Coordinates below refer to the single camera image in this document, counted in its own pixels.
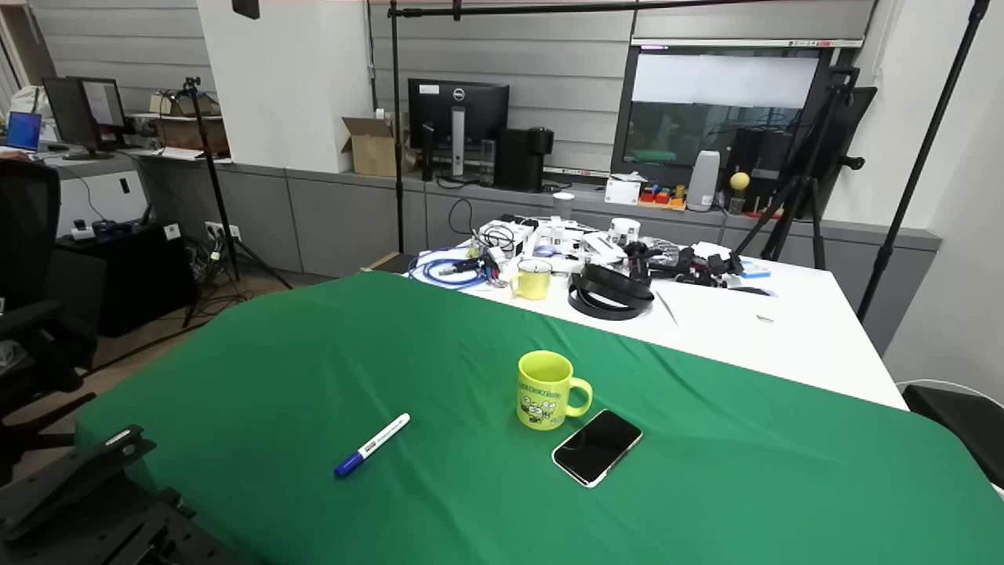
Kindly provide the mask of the cardboard box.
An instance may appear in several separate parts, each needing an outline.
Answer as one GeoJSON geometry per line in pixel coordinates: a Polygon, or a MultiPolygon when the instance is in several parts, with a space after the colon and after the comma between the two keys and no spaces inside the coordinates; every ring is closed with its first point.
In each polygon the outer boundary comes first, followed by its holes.
{"type": "Polygon", "coordinates": [[[369,178],[395,175],[395,129],[377,117],[344,117],[353,169],[369,178]]]}

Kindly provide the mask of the black chair right edge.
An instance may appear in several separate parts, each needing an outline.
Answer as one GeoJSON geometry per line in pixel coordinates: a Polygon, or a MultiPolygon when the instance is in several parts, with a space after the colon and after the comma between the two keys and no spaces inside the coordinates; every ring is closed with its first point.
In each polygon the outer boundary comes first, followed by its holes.
{"type": "Polygon", "coordinates": [[[908,387],[905,400],[916,413],[948,427],[985,478],[1004,490],[1004,407],[999,402],[940,387],[908,387]]]}

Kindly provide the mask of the black speaker box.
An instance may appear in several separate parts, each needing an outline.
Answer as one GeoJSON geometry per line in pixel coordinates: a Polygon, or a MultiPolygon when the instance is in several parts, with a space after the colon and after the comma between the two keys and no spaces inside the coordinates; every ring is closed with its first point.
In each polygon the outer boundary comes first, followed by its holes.
{"type": "Polygon", "coordinates": [[[497,148],[497,186],[539,190],[544,159],[554,155],[554,142],[554,129],[504,129],[497,148]]]}

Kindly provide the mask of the small yellow cup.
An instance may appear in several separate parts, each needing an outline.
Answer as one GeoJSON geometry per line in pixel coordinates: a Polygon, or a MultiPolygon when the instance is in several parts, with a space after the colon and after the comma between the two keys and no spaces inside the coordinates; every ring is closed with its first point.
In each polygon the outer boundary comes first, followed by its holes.
{"type": "Polygon", "coordinates": [[[520,263],[511,294],[525,300],[544,300],[548,294],[554,273],[544,263],[520,263]]]}

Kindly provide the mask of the yellow mug cup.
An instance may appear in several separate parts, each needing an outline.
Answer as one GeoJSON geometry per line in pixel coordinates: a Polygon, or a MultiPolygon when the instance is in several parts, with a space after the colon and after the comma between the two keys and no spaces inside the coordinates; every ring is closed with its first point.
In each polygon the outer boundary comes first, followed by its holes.
{"type": "Polygon", "coordinates": [[[559,351],[527,351],[519,357],[514,413],[531,429],[559,429],[593,407],[593,382],[559,351]]]}

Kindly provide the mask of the blue and white marker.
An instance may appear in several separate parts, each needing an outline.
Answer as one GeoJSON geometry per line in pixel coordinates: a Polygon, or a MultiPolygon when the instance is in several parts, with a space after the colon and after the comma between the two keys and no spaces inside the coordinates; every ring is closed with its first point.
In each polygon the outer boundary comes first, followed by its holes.
{"type": "Polygon", "coordinates": [[[358,468],[369,465],[369,457],[373,451],[380,451],[393,437],[400,437],[405,427],[410,423],[410,413],[401,410],[400,417],[393,417],[384,429],[377,429],[370,439],[363,439],[353,456],[344,456],[337,468],[334,478],[344,480],[353,478],[358,468]]]}

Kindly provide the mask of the white cylindrical speaker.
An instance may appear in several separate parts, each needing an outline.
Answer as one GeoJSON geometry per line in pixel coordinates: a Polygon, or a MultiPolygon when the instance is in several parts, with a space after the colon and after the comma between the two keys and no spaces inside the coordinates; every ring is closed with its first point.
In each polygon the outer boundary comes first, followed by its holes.
{"type": "Polygon", "coordinates": [[[709,210],[719,190],[719,165],[721,155],[719,150],[701,150],[691,169],[691,186],[686,186],[686,208],[691,210],[709,210]]]}

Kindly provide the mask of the black smartphone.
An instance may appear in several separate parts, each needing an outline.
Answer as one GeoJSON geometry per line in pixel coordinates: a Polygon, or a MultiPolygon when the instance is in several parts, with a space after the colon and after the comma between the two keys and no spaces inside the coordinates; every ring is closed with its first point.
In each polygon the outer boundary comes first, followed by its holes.
{"type": "Polygon", "coordinates": [[[644,439],[644,429],[620,410],[593,413],[554,449],[554,461],[576,484],[593,490],[644,439]]]}

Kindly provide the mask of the green table cloth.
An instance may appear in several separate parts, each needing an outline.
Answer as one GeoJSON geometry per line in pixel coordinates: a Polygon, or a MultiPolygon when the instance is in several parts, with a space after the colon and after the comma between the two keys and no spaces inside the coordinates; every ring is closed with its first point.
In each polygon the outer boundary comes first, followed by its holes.
{"type": "Polygon", "coordinates": [[[123,427],[266,565],[1004,565],[1004,498],[926,417],[389,273],[219,315],[80,417],[123,427]],[[514,413],[535,347],[644,429],[593,490],[514,413]]]}

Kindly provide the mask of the black computer monitor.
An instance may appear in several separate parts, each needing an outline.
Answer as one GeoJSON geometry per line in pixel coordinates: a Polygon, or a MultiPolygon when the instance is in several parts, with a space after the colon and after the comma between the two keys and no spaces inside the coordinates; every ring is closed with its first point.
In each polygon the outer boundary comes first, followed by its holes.
{"type": "Polygon", "coordinates": [[[408,129],[422,175],[429,178],[435,155],[450,155],[450,169],[466,171],[472,150],[490,150],[508,129],[508,89],[490,80],[410,77],[408,129]]]}

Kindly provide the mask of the black office chair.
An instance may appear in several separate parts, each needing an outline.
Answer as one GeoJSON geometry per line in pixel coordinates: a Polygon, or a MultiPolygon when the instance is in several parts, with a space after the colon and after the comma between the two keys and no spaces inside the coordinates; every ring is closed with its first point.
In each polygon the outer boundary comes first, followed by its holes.
{"type": "MultiPolygon", "coordinates": [[[[52,291],[52,263],[60,221],[60,171],[35,159],[0,164],[0,338],[24,357],[0,372],[0,417],[52,396],[77,393],[91,364],[98,335],[52,291]]],[[[88,396],[35,421],[0,427],[0,480],[24,451],[70,446],[70,433],[43,437],[43,427],[72,413],[88,396]]]]}

